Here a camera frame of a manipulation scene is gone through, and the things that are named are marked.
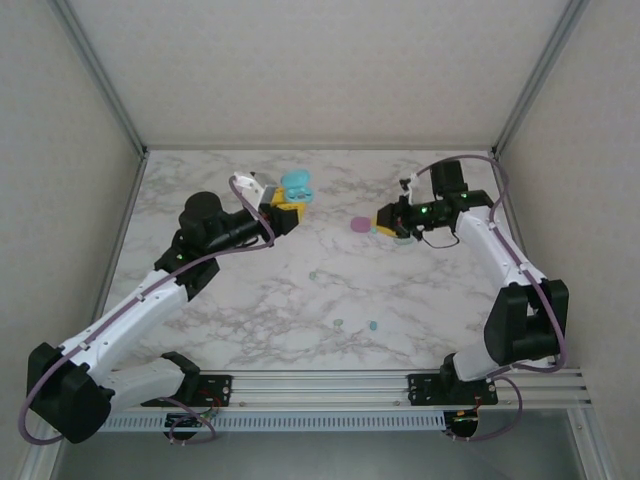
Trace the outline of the aluminium frame post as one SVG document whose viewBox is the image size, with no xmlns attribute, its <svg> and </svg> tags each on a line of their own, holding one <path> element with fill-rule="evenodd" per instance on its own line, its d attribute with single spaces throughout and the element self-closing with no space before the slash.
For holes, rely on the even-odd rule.
<svg viewBox="0 0 640 480">
<path fill-rule="evenodd" d="M 47 0 L 52 12 L 58 18 L 65 30 L 78 57 L 88 71 L 98 92 L 103 97 L 107 107 L 114 116 L 137 156 L 145 159 L 148 148 L 144 144 L 138 130 L 129 116 L 126 108 L 116 92 L 109 76 L 93 48 L 89 36 L 73 8 L 70 0 Z"/>
<path fill-rule="evenodd" d="M 501 128 L 491 152 L 500 158 L 513 141 L 591 0 L 567 0 Z"/>
</svg>

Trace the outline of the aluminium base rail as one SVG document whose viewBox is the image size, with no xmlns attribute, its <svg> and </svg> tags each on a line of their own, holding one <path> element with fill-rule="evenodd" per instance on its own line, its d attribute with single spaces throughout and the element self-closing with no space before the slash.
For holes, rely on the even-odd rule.
<svg viewBox="0 0 640 480">
<path fill-rule="evenodd" d="M 456 411 L 474 407 L 413 406 L 408 376 L 433 371 L 207 371 L 233 377 L 229 405 L 190 407 L 196 411 L 365 411 L 422 409 Z M 589 407 L 591 398 L 582 374 L 511 372 L 495 384 L 498 403 L 485 409 L 564 409 Z M 178 377 L 159 367 L 111 374 L 102 384 L 113 413 L 134 408 L 168 408 L 178 390 Z"/>
</svg>

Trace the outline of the black controller board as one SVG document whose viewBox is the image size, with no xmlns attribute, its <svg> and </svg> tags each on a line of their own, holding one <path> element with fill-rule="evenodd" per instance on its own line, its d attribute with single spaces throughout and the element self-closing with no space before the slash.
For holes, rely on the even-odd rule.
<svg viewBox="0 0 640 480">
<path fill-rule="evenodd" d="M 445 411 L 443 433 L 455 441 L 469 442 L 476 434 L 479 416 L 476 409 Z"/>
<path fill-rule="evenodd" d="M 187 427 L 194 428 L 194 431 L 179 432 L 179 429 Z M 198 431 L 203 427 L 208 430 L 209 434 L 199 438 Z M 179 415 L 172 421 L 165 436 L 170 444 L 184 447 L 210 443 L 216 439 L 216 431 L 207 415 L 187 413 Z"/>
</svg>

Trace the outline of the aluminium table side rail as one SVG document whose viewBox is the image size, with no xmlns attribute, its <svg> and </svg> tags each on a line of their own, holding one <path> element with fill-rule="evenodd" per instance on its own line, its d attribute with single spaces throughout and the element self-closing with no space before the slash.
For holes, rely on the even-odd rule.
<svg viewBox="0 0 640 480">
<path fill-rule="evenodd" d="M 531 168 L 511 154 L 500 155 L 496 149 L 491 149 L 489 153 L 504 168 L 509 177 L 508 186 L 505 187 L 499 169 L 494 169 L 497 185 L 501 190 L 506 190 L 503 209 L 509 232 L 530 262 L 543 271 L 544 266 L 541 265 L 540 256 L 534 246 L 535 215 L 530 212 L 536 201 L 535 174 Z"/>
<path fill-rule="evenodd" d="M 100 197 L 98 219 L 99 235 L 91 244 L 92 274 L 95 286 L 91 291 L 90 309 L 76 329 L 76 335 L 85 336 L 93 324 L 105 313 L 106 304 L 115 277 L 115 271 L 129 228 L 131 215 L 147 169 L 150 152 L 125 156 L 126 162 L 107 177 L 105 193 Z"/>
</svg>

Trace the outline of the blue earbud charging case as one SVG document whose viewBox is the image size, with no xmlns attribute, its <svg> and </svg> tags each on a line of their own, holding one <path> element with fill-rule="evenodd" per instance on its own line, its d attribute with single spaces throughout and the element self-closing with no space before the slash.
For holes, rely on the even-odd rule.
<svg viewBox="0 0 640 480">
<path fill-rule="evenodd" d="M 287 203 L 311 203 L 314 192 L 311 189 L 311 173 L 306 169 L 292 170 L 281 177 L 284 199 Z"/>
</svg>

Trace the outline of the aluminium table back rail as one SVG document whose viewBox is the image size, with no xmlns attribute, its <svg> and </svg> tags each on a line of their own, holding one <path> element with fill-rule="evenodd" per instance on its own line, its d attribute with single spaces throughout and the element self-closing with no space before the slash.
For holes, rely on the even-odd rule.
<svg viewBox="0 0 640 480">
<path fill-rule="evenodd" d="M 490 151 L 483 143 L 429 144 L 429 143 L 203 143 L 203 144 L 149 144 L 148 151 L 306 151 L 306 150 L 364 150 L 364 151 Z"/>
</svg>

